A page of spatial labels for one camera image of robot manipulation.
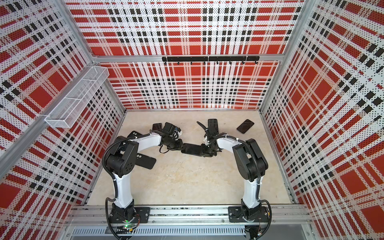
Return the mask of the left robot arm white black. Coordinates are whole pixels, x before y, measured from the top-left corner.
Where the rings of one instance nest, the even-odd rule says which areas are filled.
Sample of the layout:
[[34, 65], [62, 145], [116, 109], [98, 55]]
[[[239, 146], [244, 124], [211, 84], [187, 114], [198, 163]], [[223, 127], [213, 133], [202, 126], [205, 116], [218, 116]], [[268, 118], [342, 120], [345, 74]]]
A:
[[166, 146], [169, 151], [180, 151], [183, 149], [182, 133], [179, 127], [165, 123], [162, 129], [151, 130], [148, 134], [119, 136], [107, 148], [102, 157], [102, 165], [113, 181], [113, 205], [116, 209], [130, 209], [134, 202], [131, 193], [131, 172], [138, 161], [138, 153], [155, 146]]

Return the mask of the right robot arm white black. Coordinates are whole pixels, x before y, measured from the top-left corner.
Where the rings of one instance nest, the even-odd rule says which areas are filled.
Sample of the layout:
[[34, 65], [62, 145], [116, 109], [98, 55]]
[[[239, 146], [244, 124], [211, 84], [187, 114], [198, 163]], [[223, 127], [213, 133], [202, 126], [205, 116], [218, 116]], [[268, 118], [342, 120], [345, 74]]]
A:
[[266, 200], [260, 198], [260, 191], [262, 179], [269, 166], [256, 140], [243, 141], [226, 133], [219, 133], [216, 119], [209, 119], [207, 127], [200, 122], [197, 124], [205, 131], [201, 157], [214, 157], [223, 150], [234, 155], [245, 184], [241, 199], [241, 215], [244, 220], [252, 222], [261, 214], [267, 215], [266, 208], [262, 206]]

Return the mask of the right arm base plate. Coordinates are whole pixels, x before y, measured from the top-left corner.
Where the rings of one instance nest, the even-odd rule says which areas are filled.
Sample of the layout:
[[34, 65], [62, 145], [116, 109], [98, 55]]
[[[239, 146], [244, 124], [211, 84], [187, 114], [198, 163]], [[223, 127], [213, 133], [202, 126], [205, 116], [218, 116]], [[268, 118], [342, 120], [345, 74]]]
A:
[[269, 221], [268, 209], [263, 206], [252, 209], [244, 206], [228, 207], [228, 215], [231, 223], [267, 223]]

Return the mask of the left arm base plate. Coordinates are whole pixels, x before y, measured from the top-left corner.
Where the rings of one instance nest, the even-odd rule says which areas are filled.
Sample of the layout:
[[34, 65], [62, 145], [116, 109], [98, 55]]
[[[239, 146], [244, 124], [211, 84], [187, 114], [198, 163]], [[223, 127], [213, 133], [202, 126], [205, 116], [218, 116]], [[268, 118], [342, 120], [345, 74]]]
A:
[[147, 223], [150, 216], [151, 208], [149, 207], [127, 207], [125, 209], [113, 205], [109, 213], [109, 221], [111, 224], [122, 223]]

